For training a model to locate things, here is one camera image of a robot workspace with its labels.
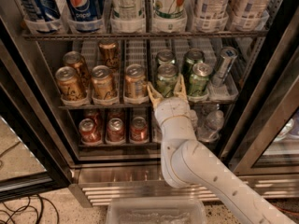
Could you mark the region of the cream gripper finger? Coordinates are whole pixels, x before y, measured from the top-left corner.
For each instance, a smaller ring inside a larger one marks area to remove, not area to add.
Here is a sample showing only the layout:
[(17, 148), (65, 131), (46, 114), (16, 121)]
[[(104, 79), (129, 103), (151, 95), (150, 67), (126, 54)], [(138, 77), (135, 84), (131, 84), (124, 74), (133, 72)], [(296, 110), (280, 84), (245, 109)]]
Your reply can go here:
[(158, 107), (158, 104), (163, 100), (163, 96), (154, 89), (151, 82), (148, 82), (147, 90), (152, 106), (154, 109), (156, 109)]
[(184, 101), (188, 101), (185, 82), (184, 82), (184, 76), (182, 74), (178, 75), (177, 83), (174, 88), (174, 96), (178, 97)]

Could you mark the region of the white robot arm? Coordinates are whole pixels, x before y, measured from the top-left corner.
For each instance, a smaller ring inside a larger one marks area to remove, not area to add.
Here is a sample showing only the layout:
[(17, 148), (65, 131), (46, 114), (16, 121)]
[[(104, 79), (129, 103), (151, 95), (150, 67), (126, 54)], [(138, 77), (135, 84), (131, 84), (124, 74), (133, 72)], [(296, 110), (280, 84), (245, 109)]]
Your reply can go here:
[(182, 76), (178, 77), (170, 98), (164, 98), (151, 84), (147, 89), (162, 132), (161, 166), (169, 186), (180, 189), (199, 184), (206, 187), (242, 224), (295, 224), (197, 140)]

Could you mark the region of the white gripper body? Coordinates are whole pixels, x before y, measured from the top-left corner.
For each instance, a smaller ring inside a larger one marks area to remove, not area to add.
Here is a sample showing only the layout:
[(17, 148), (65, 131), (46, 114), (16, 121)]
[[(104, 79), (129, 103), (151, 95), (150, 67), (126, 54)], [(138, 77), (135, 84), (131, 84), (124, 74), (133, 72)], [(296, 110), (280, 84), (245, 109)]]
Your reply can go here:
[(195, 140), (195, 133), (187, 101), (172, 97), (161, 101), (154, 115), (162, 132), (162, 142)]

